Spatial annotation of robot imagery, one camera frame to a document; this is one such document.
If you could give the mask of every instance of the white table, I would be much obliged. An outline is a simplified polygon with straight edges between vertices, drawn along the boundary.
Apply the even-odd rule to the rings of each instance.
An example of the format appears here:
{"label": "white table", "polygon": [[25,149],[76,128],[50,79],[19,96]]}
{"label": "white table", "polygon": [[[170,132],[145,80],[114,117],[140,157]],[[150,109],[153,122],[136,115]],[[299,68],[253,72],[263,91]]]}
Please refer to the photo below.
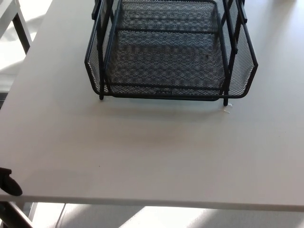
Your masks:
{"label": "white table", "polygon": [[0,112],[5,201],[304,211],[303,3],[247,0],[247,97],[99,101],[84,56],[94,1],[54,0]]}

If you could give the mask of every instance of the metal frame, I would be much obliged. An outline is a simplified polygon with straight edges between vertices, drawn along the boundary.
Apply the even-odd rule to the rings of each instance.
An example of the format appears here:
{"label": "metal frame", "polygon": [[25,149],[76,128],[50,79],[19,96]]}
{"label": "metal frame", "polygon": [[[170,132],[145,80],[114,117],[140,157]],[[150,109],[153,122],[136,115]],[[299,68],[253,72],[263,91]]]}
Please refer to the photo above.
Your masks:
{"label": "metal frame", "polygon": [[[115,32],[117,30],[126,30],[123,28],[117,28],[116,27],[116,23],[117,23],[117,19],[118,19],[118,15],[119,15],[119,11],[120,11],[120,4],[121,4],[121,0],[118,1],[118,6],[117,6],[117,10],[115,12],[115,16],[114,16],[114,20],[112,20],[112,16],[110,15],[112,13],[112,4],[113,4],[113,0],[109,0],[109,3],[105,3],[106,0],[96,0],[99,1],[101,4],[99,5],[99,9],[95,8],[95,23],[94,23],[94,27],[93,27],[93,31],[92,31],[92,35],[90,38],[90,42],[89,42],[89,46],[87,49],[87,53],[86,53],[86,57],[85,57],[85,66],[87,69],[87,72],[89,74],[89,78],[93,87],[93,90],[99,94],[99,98],[102,100],[104,98],[104,95],[110,95],[110,96],[114,96],[114,97],[128,97],[128,98],[148,98],[148,99],[172,99],[172,100],[198,100],[198,101],[215,101],[218,100],[220,98],[224,99],[224,105],[228,105],[228,99],[229,98],[242,98],[244,96],[246,96],[246,94],[248,93],[252,80],[254,78],[254,75],[256,73],[257,70],[257,61],[256,61],[256,56],[253,50],[253,46],[249,37],[249,33],[246,27],[246,13],[244,11],[244,3],[245,0],[235,0],[237,2],[237,9],[238,9],[238,16],[237,16],[237,25],[235,30],[233,31],[233,26],[232,26],[232,21],[231,21],[231,17],[230,17],[230,8],[232,6],[232,3],[234,0],[229,0],[227,2],[227,0],[223,0],[223,4],[224,4],[224,10],[225,13],[223,15],[223,18],[220,19],[218,18],[218,28],[222,29],[222,27],[224,26],[225,22],[227,21],[227,27],[228,27],[228,33],[229,33],[229,39],[230,39],[230,44],[231,44],[231,54],[230,54],[230,58],[229,58],[229,63],[227,61],[227,56],[226,56],[226,49],[225,49],[225,44],[224,44],[224,38],[223,38],[223,32],[220,31],[219,32],[219,38],[220,38],[220,42],[221,42],[221,49],[222,49],[222,55],[223,55],[223,65],[224,65],[224,71],[225,71],[225,80],[223,82],[223,85],[221,88],[217,88],[217,90],[219,90],[219,94],[218,95],[183,95],[183,96],[176,96],[176,95],[172,95],[170,93],[163,93],[163,94],[156,94],[156,95],[132,95],[132,94],[114,94],[111,91],[111,86],[138,86],[138,87],[161,87],[161,86],[155,86],[155,85],[142,85],[142,84],[124,84],[124,83],[113,83],[110,82],[109,77],[106,75],[105,73],[105,69],[107,68],[107,64],[108,64],[108,58],[109,58],[109,53],[111,50],[111,42],[113,41],[113,37],[115,35]],[[216,2],[214,2],[213,0],[194,0],[194,1],[207,1],[207,2],[213,2],[216,4]],[[101,22],[100,22],[100,17],[103,17],[103,24],[101,26]],[[106,53],[105,53],[105,57],[103,60],[103,40],[105,37],[105,32],[106,32],[106,28],[107,28],[107,23],[109,18],[111,18],[112,21],[112,27],[111,27],[111,31],[110,31],[110,35],[109,35],[109,40],[108,40],[108,46],[106,49]],[[239,36],[239,32],[240,32],[240,26],[244,27],[244,32],[246,35],[246,39],[248,42],[248,46],[249,46],[249,51],[253,60],[253,68],[252,71],[249,75],[248,81],[247,81],[247,85],[246,88],[244,90],[244,92],[241,95],[229,95],[229,87],[230,87],[230,81],[231,81],[231,76],[232,76],[232,69],[233,69],[233,65],[234,65],[234,61],[235,61],[235,56],[238,53],[238,49],[237,49],[237,43],[238,43],[238,36]],[[91,53],[92,50],[92,40],[94,38],[94,34],[95,31],[97,30],[97,50],[98,50],[98,58],[99,58],[99,81],[100,81],[100,91],[98,92],[96,89],[96,85],[94,83],[94,79],[93,79],[93,75],[92,72],[90,70],[90,67],[88,65],[88,57],[89,54]],[[134,31],[146,31],[146,29],[131,29]],[[178,86],[164,86],[165,88],[178,88]]]}
{"label": "metal frame", "polygon": [[0,218],[9,228],[33,228],[32,222],[24,213],[12,202],[0,201]]}
{"label": "metal frame", "polygon": [[0,109],[5,101],[6,96],[8,95],[8,93],[0,93]]}
{"label": "metal frame", "polygon": [[20,17],[20,15],[17,13],[13,19],[13,24],[22,44],[23,50],[25,54],[27,54],[29,51],[31,39],[29,37],[29,32],[27,31],[27,28],[24,27],[25,21],[22,22],[22,20],[24,20],[23,16]]}

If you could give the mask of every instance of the floor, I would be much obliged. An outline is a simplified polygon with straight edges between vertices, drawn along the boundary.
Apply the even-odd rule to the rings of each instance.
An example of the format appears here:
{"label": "floor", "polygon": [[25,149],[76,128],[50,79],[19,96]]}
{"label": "floor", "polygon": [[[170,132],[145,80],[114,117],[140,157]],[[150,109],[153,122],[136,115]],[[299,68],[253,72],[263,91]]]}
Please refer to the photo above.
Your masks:
{"label": "floor", "polygon": [[[19,0],[32,40],[52,0]],[[11,23],[0,39],[0,92],[8,92],[16,78],[25,54]]]}
{"label": "floor", "polygon": [[304,228],[304,213],[39,203],[37,228]]}

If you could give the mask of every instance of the tray leg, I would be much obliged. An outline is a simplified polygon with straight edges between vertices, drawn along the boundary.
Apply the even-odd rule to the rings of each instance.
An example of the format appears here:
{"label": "tray leg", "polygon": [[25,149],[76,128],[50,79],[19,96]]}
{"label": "tray leg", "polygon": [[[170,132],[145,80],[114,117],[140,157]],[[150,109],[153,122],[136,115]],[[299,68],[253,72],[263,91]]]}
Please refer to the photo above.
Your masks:
{"label": "tray leg", "polygon": [[228,105],[228,98],[224,98],[224,106]]}
{"label": "tray leg", "polygon": [[104,78],[100,78],[100,89],[99,89],[99,100],[104,99],[104,93],[105,93],[105,83],[104,83]]}

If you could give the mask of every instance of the sunlight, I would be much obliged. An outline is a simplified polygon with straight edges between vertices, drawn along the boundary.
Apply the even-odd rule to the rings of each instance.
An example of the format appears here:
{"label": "sunlight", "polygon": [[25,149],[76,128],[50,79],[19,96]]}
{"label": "sunlight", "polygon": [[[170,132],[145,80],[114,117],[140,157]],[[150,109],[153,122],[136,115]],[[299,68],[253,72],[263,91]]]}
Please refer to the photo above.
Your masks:
{"label": "sunlight", "polygon": [[120,228],[202,227],[216,211],[197,208],[145,207]]}
{"label": "sunlight", "polygon": [[33,226],[38,228],[55,227],[64,203],[38,203]]}
{"label": "sunlight", "polygon": [[[19,0],[32,40],[34,40],[51,2],[52,0]],[[25,58],[25,53],[13,23],[10,23],[6,32],[0,38],[0,53],[0,75],[17,75],[20,66],[15,67],[15,64]]]}

